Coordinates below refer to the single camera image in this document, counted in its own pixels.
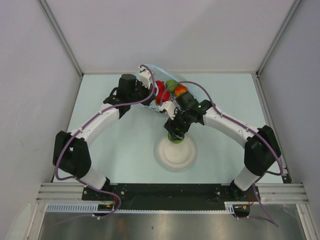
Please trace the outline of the light blue plastic bag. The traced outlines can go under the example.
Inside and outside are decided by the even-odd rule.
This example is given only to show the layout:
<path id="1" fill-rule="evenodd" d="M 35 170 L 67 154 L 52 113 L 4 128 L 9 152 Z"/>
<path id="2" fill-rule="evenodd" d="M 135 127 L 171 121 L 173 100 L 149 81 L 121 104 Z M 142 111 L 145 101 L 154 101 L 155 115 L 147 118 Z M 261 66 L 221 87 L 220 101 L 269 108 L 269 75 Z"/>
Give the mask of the light blue plastic bag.
<path id="1" fill-rule="evenodd" d="M 162 100 L 162 104 L 167 101 L 173 102 L 176 107 L 179 107 L 178 103 L 176 102 L 176 97 L 178 94 L 186 91 L 188 88 L 185 83 L 178 83 L 175 86 L 172 86 L 169 90 L 164 92 L 166 88 L 171 86 L 176 82 L 183 82 L 186 79 L 177 73 L 169 72 L 164 70 L 163 68 L 152 65 L 152 64 L 145 64 L 153 74 L 155 79 L 155 88 L 154 88 L 154 95 L 155 99 L 150 102 L 150 105 L 143 105 L 140 104 L 142 108 L 149 109 L 156 113 L 161 113 L 159 111 L 160 107 L 160 100 Z"/>

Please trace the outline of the red bell pepper toy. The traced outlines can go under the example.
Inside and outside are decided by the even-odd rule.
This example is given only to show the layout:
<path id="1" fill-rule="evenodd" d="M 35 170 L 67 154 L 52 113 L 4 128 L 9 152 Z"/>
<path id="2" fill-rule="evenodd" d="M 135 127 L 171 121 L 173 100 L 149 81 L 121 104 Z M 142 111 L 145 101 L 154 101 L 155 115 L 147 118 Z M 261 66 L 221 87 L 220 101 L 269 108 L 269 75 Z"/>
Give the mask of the red bell pepper toy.
<path id="1" fill-rule="evenodd" d="M 170 96 L 171 96 L 171 94 L 169 91 L 163 90 L 163 91 L 159 92 L 155 98 L 155 104 L 160 105 L 161 100 L 162 100 L 162 102 L 168 101 L 170 99 Z"/>

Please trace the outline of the green watermelon toy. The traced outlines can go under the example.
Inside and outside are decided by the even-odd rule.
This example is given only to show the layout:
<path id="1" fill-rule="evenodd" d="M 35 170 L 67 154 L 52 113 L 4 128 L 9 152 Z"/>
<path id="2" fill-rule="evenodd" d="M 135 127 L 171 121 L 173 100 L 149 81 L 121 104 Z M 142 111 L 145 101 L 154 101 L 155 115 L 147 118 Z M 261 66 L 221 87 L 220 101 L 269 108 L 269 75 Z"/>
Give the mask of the green watermelon toy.
<path id="1" fill-rule="evenodd" d="M 184 137 L 177 137 L 177 136 L 172 136 L 170 133 L 167 134 L 167 137 L 169 139 L 170 142 L 172 142 L 173 144 L 179 144 L 181 142 L 184 141 Z"/>

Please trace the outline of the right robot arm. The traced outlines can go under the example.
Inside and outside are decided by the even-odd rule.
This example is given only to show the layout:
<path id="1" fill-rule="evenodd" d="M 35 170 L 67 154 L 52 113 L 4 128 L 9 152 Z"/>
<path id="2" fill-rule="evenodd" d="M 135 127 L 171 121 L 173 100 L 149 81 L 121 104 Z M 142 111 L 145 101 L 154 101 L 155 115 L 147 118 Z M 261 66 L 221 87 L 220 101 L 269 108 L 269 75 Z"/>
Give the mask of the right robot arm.
<path id="1" fill-rule="evenodd" d="M 210 100 L 198 102 L 189 91 L 175 101 L 165 101 L 159 106 L 161 112 L 168 114 L 164 128 L 171 140 L 182 140 L 191 124 L 199 123 L 220 131 L 243 147 L 244 167 L 230 184 L 230 194 L 235 200 L 242 201 L 247 197 L 249 188 L 269 172 L 274 162 L 279 165 L 278 175 L 283 174 L 282 153 L 270 126 L 254 127 L 243 123 L 224 113 Z"/>

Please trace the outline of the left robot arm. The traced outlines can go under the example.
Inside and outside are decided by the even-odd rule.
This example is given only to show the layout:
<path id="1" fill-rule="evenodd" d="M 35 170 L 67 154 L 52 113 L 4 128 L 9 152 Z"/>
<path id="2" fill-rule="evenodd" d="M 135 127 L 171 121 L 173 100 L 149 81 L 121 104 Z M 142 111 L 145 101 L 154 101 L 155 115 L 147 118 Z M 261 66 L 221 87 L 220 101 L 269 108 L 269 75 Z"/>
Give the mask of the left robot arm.
<path id="1" fill-rule="evenodd" d="M 55 137 L 53 165 L 55 177 L 59 170 L 93 188 L 100 200 L 110 196 L 110 180 L 92 165 L 89 147 L 111 124 L 122 118 L 132 105 L 148 106 L 155 99 L 156 81 L 151 70 L 142 69 L 138 76 L 122 74 L 118 86 L 103 101 L 101 108 L 82 126 L 71 132 L 60 131 Z"/>

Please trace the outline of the orange red tomato toy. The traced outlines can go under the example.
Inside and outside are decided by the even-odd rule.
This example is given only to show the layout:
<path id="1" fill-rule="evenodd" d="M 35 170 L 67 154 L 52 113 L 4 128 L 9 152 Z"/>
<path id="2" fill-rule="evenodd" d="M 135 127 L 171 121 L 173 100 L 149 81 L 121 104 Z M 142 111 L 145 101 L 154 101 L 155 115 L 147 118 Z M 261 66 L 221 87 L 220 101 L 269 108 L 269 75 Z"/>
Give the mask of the orange red tomato toy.
<path id="1" fill-rule="evenodd" d="M 176 98 L 178 98 L 180 95 L 186 93 L 188 91 L 188 88 L 185 87 L 184 85 L 178 85 L 175 89 L 174 89 L 174 95 Z"/>

